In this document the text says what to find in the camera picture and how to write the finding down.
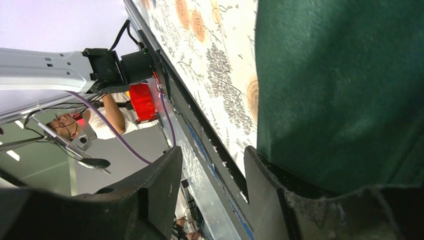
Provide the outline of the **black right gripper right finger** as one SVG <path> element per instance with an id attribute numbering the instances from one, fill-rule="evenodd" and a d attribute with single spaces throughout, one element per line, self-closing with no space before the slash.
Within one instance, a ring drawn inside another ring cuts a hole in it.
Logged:
<path id="1" fill-rule="evenodd" d="M 251 226 L 257 240 L 421 240 L 424 188 L 371 185 L 335 194 L 244 151 Z"/>

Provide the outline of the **floral patterned table mat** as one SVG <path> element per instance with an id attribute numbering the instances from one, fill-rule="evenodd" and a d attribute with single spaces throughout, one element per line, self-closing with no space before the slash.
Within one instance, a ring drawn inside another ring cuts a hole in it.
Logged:
<path id="1" fill-rule="evenodd" d="M 243 172 L 257 143 L 255 0 L 136 0 L 215 134 Z"/>

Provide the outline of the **dark green cloth napkin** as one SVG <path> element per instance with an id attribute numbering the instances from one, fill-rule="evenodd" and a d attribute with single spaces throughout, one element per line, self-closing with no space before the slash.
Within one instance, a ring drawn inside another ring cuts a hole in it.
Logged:
<path id="1" fill-rule="evenodd" d="M 424 3 L 260 0 L 257 150 L 335 193 L 424 181 Z"/>

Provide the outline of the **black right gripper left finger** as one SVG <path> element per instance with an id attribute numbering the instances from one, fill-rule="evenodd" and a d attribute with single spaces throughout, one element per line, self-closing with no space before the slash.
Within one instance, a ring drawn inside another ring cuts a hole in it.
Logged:
<path id="1" fill-rule="evenodd" d="M 182 176 L 179 146 L 94 194 L 0 191 L 3 240 L 169 240 Z"/>

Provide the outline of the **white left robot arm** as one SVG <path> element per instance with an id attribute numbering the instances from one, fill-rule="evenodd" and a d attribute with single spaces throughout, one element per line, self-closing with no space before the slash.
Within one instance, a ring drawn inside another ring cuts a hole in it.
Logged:
<path id="1" fill-rule="evenodd" d="M 154 59 L 137 51 L 118 57 L 106 48 L 40 52 L 1 48 L 1 90 L 61 90 L 83 94 L 122 93 L 147 82 Z"/>

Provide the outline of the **person in white shirt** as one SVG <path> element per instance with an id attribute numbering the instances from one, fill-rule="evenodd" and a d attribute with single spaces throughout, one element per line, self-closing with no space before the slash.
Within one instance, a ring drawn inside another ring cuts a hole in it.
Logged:
<path id="1" fill-rule="evenodd" d="M 129 104 L 130 100 L 128 93 L 108 93 L 100 100 L 104 103 L 104 106 L 98 108 L 98 111 L 106 117 L 120 135 L 147 129 L 159 123 L 155 115 L 156 111 L 152 103 L 151 95 L 147 96 L 147 108 L 152 109 L 152 111 L 148 112 L 147 119 L 138 118 L 134 110 L 119 107 L 121 103 Z M 108 140 L 116 136 L 107 126 L 106 122 L 91 109 L 85 110 L 82 115 L 86 119 L 83 125 L 78 123 L 76 118 L 70 113 L 64 113 L 56 116 L 56 118 L 48 122 L 46 126 L 68 140 L 75 139 L 87 126 L 92 128 L 95 135 L 100 140 Z"/>

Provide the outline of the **red box under table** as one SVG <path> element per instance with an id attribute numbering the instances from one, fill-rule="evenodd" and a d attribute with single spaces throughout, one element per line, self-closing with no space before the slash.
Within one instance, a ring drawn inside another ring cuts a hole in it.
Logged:
<path id="1" fill-rule="evenodd" d="M 157 111 L 152 93 L 150 87 L 146 83 L 130 85 L 128 94 L 137 116 L 137 122 L 141 123 L 157 119 Z"/>

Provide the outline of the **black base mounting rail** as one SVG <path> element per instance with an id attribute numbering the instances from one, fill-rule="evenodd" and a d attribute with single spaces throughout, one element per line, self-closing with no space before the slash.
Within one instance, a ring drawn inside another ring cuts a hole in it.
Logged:
<path id="1" fill-rule="evenodd" d="M 247 206 L 228 169 L 204 131 L 203 116 L 180 75 L 153 35 L 134 0 L 124 1 L 131 25 L 149 48 L 165 96 L 158 97 L 164 133 L 183 152 L 183 177 L 187 191 L 201 212 L 212 240 L 252 240 L 253 232 L 243 213 Z"/>

